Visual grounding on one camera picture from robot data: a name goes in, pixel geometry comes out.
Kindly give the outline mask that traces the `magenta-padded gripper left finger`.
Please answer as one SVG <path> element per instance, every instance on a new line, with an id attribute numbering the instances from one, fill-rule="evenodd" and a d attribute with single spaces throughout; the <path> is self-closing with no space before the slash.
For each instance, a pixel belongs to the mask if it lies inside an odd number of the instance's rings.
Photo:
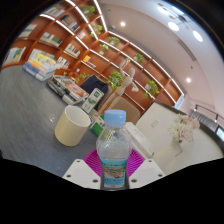
<path id="1" fill-rule="evenodd" d="M 83 188 L 99 189 L 101 175 L 101 162 L 97 150 L 94 149 L 84 159 L 75 159 L 63 178 Z"/>

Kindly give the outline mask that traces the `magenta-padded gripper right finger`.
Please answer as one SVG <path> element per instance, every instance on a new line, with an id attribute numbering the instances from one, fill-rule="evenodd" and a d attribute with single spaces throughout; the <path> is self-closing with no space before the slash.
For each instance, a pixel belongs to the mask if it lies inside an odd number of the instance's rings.
<path id="1" fill-rule="evenodd" d="M 165 176 L 153 159 L 145 159 L 132 150 L 127 161 L 126 174 L 130 189 L 140 188 Z"/>

